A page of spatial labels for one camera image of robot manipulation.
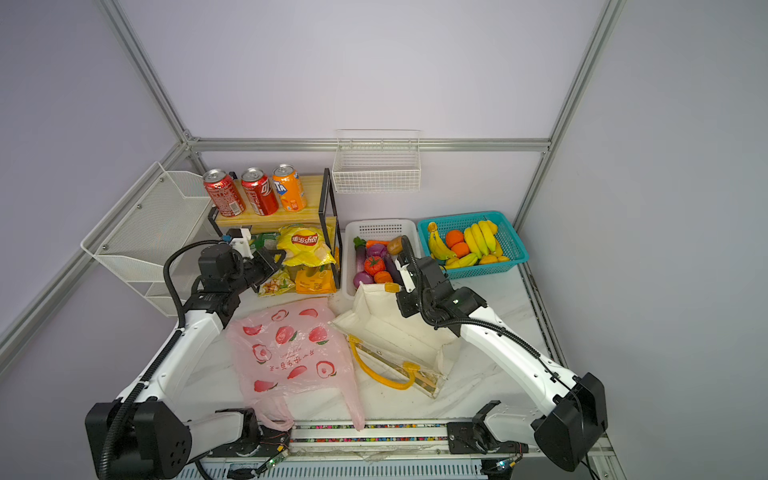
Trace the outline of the orange toy pumpkin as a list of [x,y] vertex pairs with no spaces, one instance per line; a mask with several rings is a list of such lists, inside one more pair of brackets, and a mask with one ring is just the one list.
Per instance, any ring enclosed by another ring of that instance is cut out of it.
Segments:
[[374,275],[374,281],[376,283],[378,283],[378,284],[385,284],[385,283],[393,283],[394,282],[393,277],[386,270],[377,272]]

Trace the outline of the yellow potato chips bag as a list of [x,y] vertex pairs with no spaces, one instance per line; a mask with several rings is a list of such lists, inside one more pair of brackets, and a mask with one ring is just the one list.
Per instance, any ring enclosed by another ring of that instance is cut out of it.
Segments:
[[282,227],[278,231],[277,248],[285,251],[283,264],[287,267],[321,267],[336,263],[323,232],[316,227],[301,224]]

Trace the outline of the pink plastic grocery bag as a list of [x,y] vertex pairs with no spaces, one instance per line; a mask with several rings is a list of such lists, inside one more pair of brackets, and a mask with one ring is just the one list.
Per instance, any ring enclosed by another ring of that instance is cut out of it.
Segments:
[[332,327],[335,318],[328,299],[315,297],[232,320],[224,329],[244,403],[261,424],[287,431],[294,425],[288,398],[335,389],[353,427],[364,428],[355,361],[345,335]]

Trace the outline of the white canvas tote bag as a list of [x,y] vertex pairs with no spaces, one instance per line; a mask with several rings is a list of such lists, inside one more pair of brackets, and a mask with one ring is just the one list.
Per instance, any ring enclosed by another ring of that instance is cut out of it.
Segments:
[[333,321],[353,359],[374,381],[393,390],[419,390],[436,398],[459,357],[449,329],[434,329],[420,314],[402,316],[395,285],[361,285],[352,308]]

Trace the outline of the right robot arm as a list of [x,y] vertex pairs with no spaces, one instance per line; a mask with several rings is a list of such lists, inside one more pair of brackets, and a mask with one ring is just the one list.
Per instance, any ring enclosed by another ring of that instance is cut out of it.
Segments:
[[432,329],[449,330],[477,347],[508,374],[534,404],[529,413],[488,402],[473,417],[478,450],[501,443],[537,447],[560,469],[589,467],[589,455],[608,428],[603,382],[577,375],[510,329],[488,302],[468,287],[455,288],[437,260],[418,258],[409,240],[395,262],[404,288],[396,301],[403,317],[420,315]]

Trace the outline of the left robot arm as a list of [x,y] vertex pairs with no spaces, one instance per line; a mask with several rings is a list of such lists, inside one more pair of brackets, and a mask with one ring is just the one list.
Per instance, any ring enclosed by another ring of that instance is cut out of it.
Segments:
[[[198,288],[182,300],[171,267],[191,249],[200,251]],[[250,408],[196,418],[179,414],[178,407],[188,379],[231,321],[241,295],[277,273],[285,257],[283,250],[252,251],[243,238],[197,241],[169,256],[163,278],[176,328],[137,379],[115,400],[95,404],[85,418],[98,478],[170,479],[217,448],[256,439]]]

